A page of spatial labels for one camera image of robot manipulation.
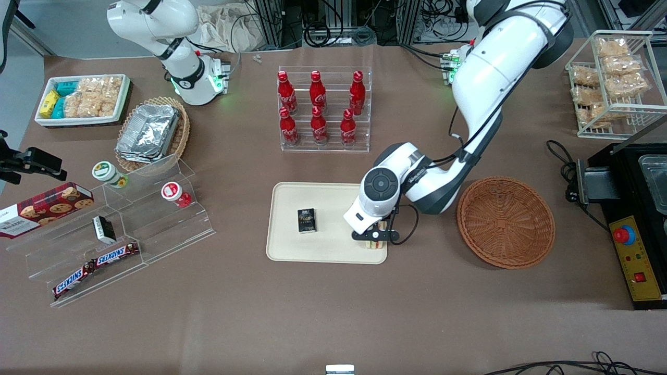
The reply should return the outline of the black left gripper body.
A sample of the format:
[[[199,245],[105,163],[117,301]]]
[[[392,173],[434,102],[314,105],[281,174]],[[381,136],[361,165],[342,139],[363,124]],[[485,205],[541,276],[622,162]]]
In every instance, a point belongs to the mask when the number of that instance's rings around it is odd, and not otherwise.
[[[374,242],[374,243],[366,242],[364,240],[364,233],[356,233],[356,232],[352,232],[353,240],[365,242],[366,245],[386,245],[386,244],[391,243],[393,241],[397,242],[400,239],[400,234],[398,233],[398,231],[393,230],[393,229],[389,229],[387,221],[379,221],[378,223],[373,224],[367,230],[375,230],[376,231],[377,242]],[[379,242],[379,230],[391,230],[391,241],[390,242]]]

